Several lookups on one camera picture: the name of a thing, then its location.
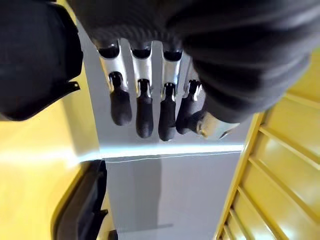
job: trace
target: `metal finger segment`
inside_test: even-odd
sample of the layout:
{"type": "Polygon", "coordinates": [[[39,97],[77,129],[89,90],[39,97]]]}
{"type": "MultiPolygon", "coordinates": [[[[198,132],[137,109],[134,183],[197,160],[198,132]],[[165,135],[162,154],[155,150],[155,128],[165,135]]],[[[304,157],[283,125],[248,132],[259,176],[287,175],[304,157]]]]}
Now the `metal finger segment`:
{"type": "Polygon", "coordinates": [[[127,125],[132,119],[132,110],[121,45],[118,40],[111,42],[108,48],[99,49],[99,53],[110,92],[111,117],[116,125],[127,125]]]}
{"type": "Polygon", "coordinates": [[[132,48],[131,56],[136,87],[136,132],[141,138],[151,136],[154,129],[152,92],[152,44],[132,48]]]}
{"type": "Polygon", "coordinates": [[[176,95],[179,85],[181,51],[162,51],[162,85],[158,134],[169,141],[176,134],[176,95]]]}

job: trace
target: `black rubber fingertip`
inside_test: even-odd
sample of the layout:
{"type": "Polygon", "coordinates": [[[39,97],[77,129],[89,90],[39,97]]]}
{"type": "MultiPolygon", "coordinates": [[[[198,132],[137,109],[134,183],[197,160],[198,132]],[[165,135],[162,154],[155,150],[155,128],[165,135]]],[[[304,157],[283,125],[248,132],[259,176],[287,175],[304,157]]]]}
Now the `black rubber fingertip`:
{"type": "Polygon", "coordinates": [[[143,139],[150,137],[154,130],[152,102],[146,93],[136,99],[136,133],[143,139]]]}
{"type": "Polygon", "coordinates": [[[189,118],[196,112],[197,102],[194,101],[191,94],[186,98],[182,98],[178,116],[175,122],[175,128],[179,134],[190,132],[189,118]]]}
{"type": "Polygon", "coordinates": [[[118,126],[128,125],[132,119],[129,93],[116,88],[111,94],[111,117],[118,126]]]}
{"type": "Polygon", "coordinates": [[[176,134],[176,102],[169,97],[160,103],[158,134],[162,141],[169,141],[176,134]]]}

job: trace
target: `black plastic part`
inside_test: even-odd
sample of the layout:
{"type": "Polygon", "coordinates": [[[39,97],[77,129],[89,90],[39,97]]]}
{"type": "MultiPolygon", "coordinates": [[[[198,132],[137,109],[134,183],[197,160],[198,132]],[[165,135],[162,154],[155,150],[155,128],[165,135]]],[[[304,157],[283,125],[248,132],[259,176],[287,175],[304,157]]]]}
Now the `black plastic part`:
{"type": "Polygon", "coordinates": [[[102,57],[107,59],[113,59],[120,53],[118,41],[110,42],[106,48],[99,49],[99,53],[102,57]]]}
{"type": "Polygon", "coordinates": [[[153,99],[148,96],[149,80],[140,79],[141,95],[136,98],[136,133],[143,139],[151,136],[154,130],[153,99]]]}
{"type": "Polygon", "coordinates": [[[80,89],[69,81],[81,73],[83,52],[62,6],[21,0],[1,7],[0,114],[23,121],[80,89]]]}
{"type": "Polygon", "coordinates": [[[56,85],[51,89],[46,97],[43,97],[36,102],[18,108],[13,112],[3,112],[2,115],[7,120],[11,121],[27,120],[37,113],[41,112],[43,109],[53,104],[57,100],[79,89],[80,86],[76,81],[66,82],[62,85],[56,85]]]}
{"type": "Polygon", "coordinates": [[[197,102],[194,100],[197,87],[200,83],[196,80],[190,81],[189,94],[186,98],[182,98],[178,116],[176,118],[176,130],[180,134],[186,134],[190,130],[194,130],[194,122],[190,122],[193,118],[193,114],[197,112],[199,108],[197,102]]]}
{"type": "Polygon", "coordinates": [[[107,169],[103,160],[90,163],[54,224],[55,240],[95,240],[108,210],[101,210],[106,194],[107,169]]]}
{"type": "Polygon", "coordinates": [[[114,91],[110,94],[112,120],[118,126],[127,125],[132,119],[129,93],[121,88],[122,75],[120,72],[110,73],[109,78],[112,79],[114,87],[114,91]]]}
{"type": "Polygon", "coordinates": [[[107,240],[118,240],[117,230],[112,230],[112,231],[110,231],[107,240]]]}
{"type": "Polygon", "coordinates": [[[162,141],[169,141],[176,134],[176,102],[172,99],[175,87],[172,83],[165,85],[165,99],[160,103],[158,134],[162,141]]]}

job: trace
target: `black fabric sleeve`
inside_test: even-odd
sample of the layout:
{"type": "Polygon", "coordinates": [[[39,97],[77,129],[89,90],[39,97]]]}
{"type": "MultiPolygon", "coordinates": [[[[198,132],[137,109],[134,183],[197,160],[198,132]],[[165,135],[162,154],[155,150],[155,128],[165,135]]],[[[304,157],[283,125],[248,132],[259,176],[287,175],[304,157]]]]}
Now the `black fabric sleeve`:
{"type": "Polygon", "coordinates": [[[308,68],[320,43],[320,1],[200,1],[167,27],[193,58],[204,109],[239,123],[275,104],[308,68]]]}

